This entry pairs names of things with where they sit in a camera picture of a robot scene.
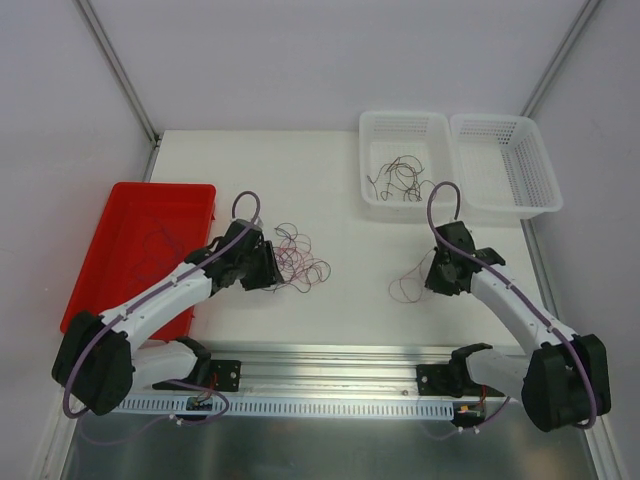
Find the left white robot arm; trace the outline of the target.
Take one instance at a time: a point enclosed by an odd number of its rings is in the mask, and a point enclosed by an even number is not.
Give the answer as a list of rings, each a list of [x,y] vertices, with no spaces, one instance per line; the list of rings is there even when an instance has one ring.
[[[65,415],[105,415],[131,390],[159,386],[210,388],[212,358],[188,336],[148,345],[178,315],[240,284],[246,291],[281,284],[273,243],[260,226],[234,220],[222,237],[187,255],[165,278],[130,300],[92,314],[77,313],[52,367],[63,388]]]

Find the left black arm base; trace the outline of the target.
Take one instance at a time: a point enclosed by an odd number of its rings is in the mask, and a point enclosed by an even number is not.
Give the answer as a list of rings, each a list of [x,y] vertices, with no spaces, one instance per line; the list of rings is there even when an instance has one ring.
[[[242,362],[239,360],[198,360],[192,372],[182,378],[181,382],[221,392],[237,392],[241,379],[241,367]]]

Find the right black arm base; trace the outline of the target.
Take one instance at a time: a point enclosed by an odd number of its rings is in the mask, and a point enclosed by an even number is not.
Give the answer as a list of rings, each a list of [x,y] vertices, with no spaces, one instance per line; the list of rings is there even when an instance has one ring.
[[[418,364],[416,384],[420,396],[460,397],[460,390],[448,364]]]

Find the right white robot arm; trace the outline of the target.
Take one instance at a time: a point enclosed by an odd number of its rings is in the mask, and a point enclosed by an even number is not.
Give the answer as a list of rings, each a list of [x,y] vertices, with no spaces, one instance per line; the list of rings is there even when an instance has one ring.
[[[434,293],[468,293],[488,307],[524,351],[523,361],[476,344],[459,349],[450,386],[469,395],[482,385],[514,398],[532,423],[549,432],[587,428],[611,410],[607,350],[594,335],[579,335],[519,288],[505,260],[478,249],[461,221],[434,230],[435,256],[425,286]]]

